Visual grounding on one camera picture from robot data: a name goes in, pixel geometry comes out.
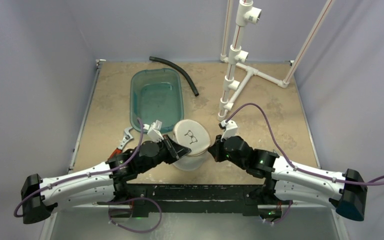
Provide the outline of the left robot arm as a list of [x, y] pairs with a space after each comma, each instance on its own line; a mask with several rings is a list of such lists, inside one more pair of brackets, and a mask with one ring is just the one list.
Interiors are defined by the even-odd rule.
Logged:
[[127, 182], [161, 163], [173, 164], [191, 152], [168, 135], [142, 141], [135, 148], [116, 150], [93, 167], [57, 177], [29, 175], [21, 188], [21, 202], [13, 215], [26, 225], [49, 218], [53, 213], [90, 202], [126, 203]]

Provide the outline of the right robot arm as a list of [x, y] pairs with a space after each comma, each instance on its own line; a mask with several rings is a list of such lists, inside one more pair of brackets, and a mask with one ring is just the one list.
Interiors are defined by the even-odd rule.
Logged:
[[349, 220], [365, 219], [368, 188], [354, 169], [327, 171], [293, 161], [276, 152], [250, 147], [240, 136], [217, 135], [208, 152], [216, 162], [229, 161], [254, 178], [264, 179], [260, 196], [268, 204], [301, 201], [322, 205]]

